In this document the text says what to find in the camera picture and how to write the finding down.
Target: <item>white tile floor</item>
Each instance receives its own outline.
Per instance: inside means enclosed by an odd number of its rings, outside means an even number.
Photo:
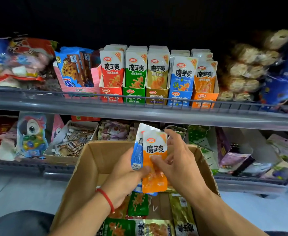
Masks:
[[[26,209],[55,213],[66,186],[67,182],[0,175],[0,216]],[[232,192],[221,196],[260,229],[288,231],[288,194],[277,199]]]

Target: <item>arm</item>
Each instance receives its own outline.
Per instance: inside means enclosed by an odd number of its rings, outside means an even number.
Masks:
[[[181,136],[170,129],[165,129],[165,132],[171,136],[168,145],[174,145],[174,153],[165,161],[159,157],[151,159],[213,232],[219,236],[266,236],[266,233],[230,208],[206,186],[194,155]]]
[[[136,188],[138,182],[150,172],[150,167],[143,167],[136,171],[132,170],[132,152],[133,148],[130,148],[120,157],[112,173],[101,186],[101,189],[107,194],[115,209]],[[105,197],[101,193],[96,192],[90,201],[49,236],[96,235],[110,211],[110,205]]]

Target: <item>black wall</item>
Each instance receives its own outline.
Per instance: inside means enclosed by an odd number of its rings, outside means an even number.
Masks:
[[[0,0],[0,33],[64,46],[224,47],[253,29],[288,29],[288,0]]]

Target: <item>red string bracelet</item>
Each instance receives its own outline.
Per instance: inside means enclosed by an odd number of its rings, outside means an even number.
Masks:
[[[109,197],[107,196],[107,194],[100,188],[96,189],[96,191],[101,193],[106,198],[107,202],[109,203],[109,205],[111,207],[111,214],[113,214],[114,213],[114,206],[113,206],[113,203],[111,202],[111,200],[109,199]]]

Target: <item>forearm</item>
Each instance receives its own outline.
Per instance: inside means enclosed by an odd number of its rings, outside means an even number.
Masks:
[[[89,202],[68,218],[50,236],[95,235],[109,213],[110,205],[107,200],[102,194],[95,193]]]
[[[192,200],[192,206],[218,236],[266,236],[267,234],[230,208],[210,190]]]

